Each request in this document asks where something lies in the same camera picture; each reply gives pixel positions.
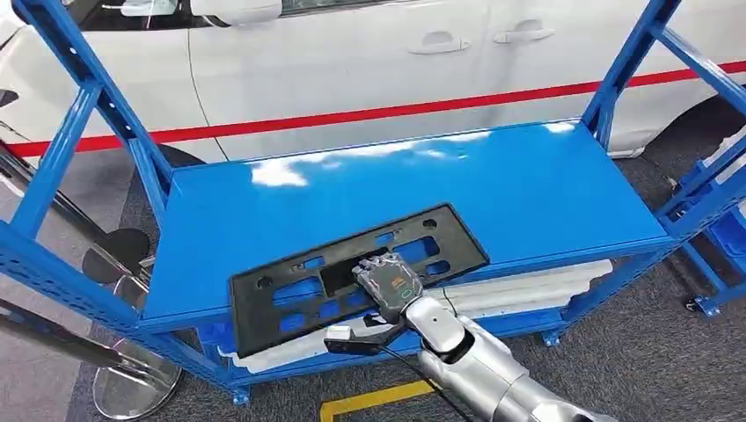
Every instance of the yellow floor tape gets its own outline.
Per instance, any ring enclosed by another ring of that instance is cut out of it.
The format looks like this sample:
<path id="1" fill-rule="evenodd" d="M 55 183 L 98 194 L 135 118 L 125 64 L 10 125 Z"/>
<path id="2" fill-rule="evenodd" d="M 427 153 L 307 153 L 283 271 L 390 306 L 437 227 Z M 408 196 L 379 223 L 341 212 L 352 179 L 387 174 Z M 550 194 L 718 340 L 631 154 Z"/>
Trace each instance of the yellow floor tape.
<path id="1" fill-rule="evenodd" d="M 372 393 L 361 394 L 321 404 L 321 422 L 334 422 L 334 417 L 351 411 L 397 402 L 406 398 L 422 396 L 433 391 L 424 381 L 410 382 L 390 389 L 380 389 Z"/>

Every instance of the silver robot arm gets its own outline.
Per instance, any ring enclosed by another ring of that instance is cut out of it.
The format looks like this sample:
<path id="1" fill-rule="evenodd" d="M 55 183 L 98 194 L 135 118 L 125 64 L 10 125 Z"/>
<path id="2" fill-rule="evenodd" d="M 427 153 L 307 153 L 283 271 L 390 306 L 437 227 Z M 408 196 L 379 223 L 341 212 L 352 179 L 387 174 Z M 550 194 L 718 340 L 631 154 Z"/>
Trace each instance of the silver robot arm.
<path id="1" fill-rule="evenodd" d="M 616 422 L 556 396 L 532 380 L 499 339 L 466 316 L 454 316 L 427 296 L 417 274 L 397 255 L 363 260 L 353 273 L 398 330 L 407 326 L 422 339 L 423 372 L 452 390 L 479 418 L 491 422 Z M 363 353 L 395 336 L 357 338 L 348 327 L 330 327 L 330 352 Z"/>
<path id="2" fill-rule="evenodd" d="M 453 316 L 423 296 L 405 312 L 422 336 L 423 372 L 493 422 L 616 422 L 558 397 L 531 379 L 499 339 L 466 316 Z"/>

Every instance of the shelf top surface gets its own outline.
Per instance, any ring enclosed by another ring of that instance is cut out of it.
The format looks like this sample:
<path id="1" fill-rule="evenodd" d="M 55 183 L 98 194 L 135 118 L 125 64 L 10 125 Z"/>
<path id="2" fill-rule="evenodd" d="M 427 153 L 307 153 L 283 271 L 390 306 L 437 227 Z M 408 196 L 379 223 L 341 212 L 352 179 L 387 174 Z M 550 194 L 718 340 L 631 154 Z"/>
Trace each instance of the shelf top surface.
<path id="1" fill-rule="evenodd" d="M 572 120 L 186 167 L 174 172 L 143 319 L 227 316 L 231 275 L 443 202 L 490 266 L 668 239 Z"/>

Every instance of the red stripe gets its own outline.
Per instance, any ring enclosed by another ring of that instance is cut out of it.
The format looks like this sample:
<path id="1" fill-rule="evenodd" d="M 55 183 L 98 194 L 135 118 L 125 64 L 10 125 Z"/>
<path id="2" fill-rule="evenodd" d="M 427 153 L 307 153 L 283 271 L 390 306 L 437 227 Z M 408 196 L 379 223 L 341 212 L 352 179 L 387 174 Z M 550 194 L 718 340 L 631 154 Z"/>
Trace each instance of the red stripe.
<path id="1" fill-rule="evenodd" d="M 746 71 L 746 61 L 730 62 L 721 64 L 720 67 L 728 73 Z M 649 75 L 634 76 L 629 86 L 644 86 L 653 84 L 665 84 L 667 82 L 695 79 L 697 75 L 690 69 L 671 70 L 669 72 L 652 73 Z M 395 105 L 392 107 L 369 108 L 366 110 L 354 110 L 351 112 L 317 114 L 313 116 L 290 117 L 287 119 L 247 121 L 244 123 L 233 123 L 229 125 L 218 125 L 210 127 L 188 127 L 182 129 L 168 129 L 150 132 L 155 143 L 190 141 L 194 139 L 213 138 L 219 136 L 233 136 L 257 134 L 261 132 L 272 132 L 275 130 L 295 129 L 299 127 L 314 127 L 348 123 L 351 121 L 385 119 L 388 117 L 409 116 L 413 114 L 424 114 L 434 112 L 445 112 L 464 108 L 495 106 L 498 104 L 517 103 L 531 101 L 533 99 L 555 98 L 566 95 L 584 94 L 593 92 L 598 88 L 600 82 L 585 82 L 582 84 L 570 84 L 539 88 L 536 90 L 502 92 L 499 94 L 482 95 L 478 97 L 447 99 L 443 101 L 432 101 L 429 103 Z M 40 156 L 49 145 L 49 141 L 13 143 L 9 145 L 11 151 L 18 156 Z M 121 144 L 113 135 L 91 136 L 81 139 L 76 151 L 95 151 L 99 149 L 119 148 Z"/>

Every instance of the car window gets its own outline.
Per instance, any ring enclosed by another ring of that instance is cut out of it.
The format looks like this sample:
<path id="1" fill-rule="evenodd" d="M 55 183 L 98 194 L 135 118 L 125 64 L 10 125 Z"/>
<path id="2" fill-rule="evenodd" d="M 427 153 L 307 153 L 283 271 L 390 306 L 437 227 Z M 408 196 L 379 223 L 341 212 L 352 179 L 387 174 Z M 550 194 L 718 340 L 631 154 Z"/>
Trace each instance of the car window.
<path id="1" fill-rule="evenodd" d="M 62 0 L 81 31 L 149 31 L 209 26 L 188 0 Z"/>
<path id="2" fill-rule="evenodd" d="M 391 0 L 282 0 L 282 15 L 296 15 L 310 11 L 330 11 L 344 7 L 387 3 Z"/>

